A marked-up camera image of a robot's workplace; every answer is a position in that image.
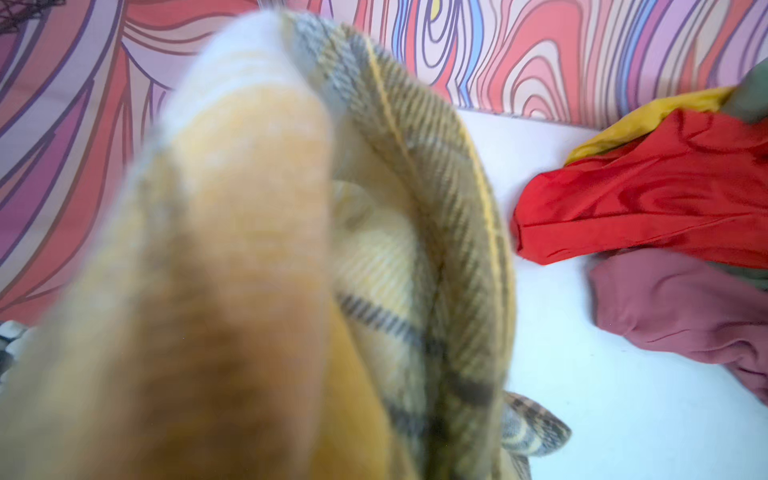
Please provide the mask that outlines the yellow grey plaid cloth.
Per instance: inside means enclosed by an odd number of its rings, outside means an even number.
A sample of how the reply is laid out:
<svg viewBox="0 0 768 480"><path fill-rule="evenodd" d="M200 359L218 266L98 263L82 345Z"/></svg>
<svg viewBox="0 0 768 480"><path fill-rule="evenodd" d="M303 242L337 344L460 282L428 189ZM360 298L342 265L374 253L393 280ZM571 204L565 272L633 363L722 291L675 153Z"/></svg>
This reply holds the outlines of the yellow grey plaid cloth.
<svg viewBox="0 0 768 480"><path fill-rule="evenodd" d="M5 479L526 479L509 233L455 109L369 37L216 34L1 391Z"/></svg>

